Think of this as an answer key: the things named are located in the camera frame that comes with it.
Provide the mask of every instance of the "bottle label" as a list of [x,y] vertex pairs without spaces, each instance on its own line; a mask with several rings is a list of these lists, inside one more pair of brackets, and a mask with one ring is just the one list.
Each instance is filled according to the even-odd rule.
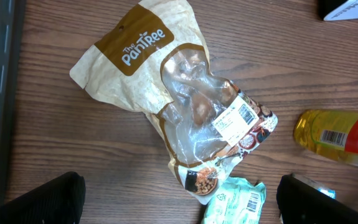
[[316,144],[358,154],[358,113],[322,112],[313,121],[311,135]]

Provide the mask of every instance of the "barcode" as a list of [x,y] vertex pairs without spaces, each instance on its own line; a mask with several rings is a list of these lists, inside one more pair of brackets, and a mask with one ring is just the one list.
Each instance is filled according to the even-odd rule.
[[333,144],[335,146],[345,146],[346,139],[346,133],[324,130],[321,134],[320,141]]
[[247,210],[251,212],[256,212],[256,208],[259,202],[259,195],[251,192],[251,197],[249,198]]
[[242,105],[238,112],[247,124],[252,123],[252,121],[255,119],[255,115],[245,105]]

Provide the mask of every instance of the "plastic bottle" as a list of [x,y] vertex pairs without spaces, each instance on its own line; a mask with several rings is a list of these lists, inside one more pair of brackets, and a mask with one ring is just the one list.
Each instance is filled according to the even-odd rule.
[[306,111],[295,126],[294,138],[316,154],[358,166],[358,112]]

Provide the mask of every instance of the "brown wooden surface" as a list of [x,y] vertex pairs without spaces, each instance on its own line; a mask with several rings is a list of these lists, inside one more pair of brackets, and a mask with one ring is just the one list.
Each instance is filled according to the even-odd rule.
[[[136,3],[27,1],[7,201],[73,170],[87,186],[81,223],[197,223],[202,216],[144,115],[91,99],[68,75]],[[276,131],[232,173],[267,186],[260,223],[278,223],[276,188],[290,172],[326,184],[358,211],[358,168],[293,141],[306,109],[358,110],[358,20],[322,22],[315,0],[190,3],[212,71],[278,115]]]

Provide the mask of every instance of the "teal plastic package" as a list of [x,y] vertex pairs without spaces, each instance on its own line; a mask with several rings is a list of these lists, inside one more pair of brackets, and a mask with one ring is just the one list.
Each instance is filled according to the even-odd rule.
[[208,203],[201,224],[257,224],[265,200],[265,184],[229,177]]

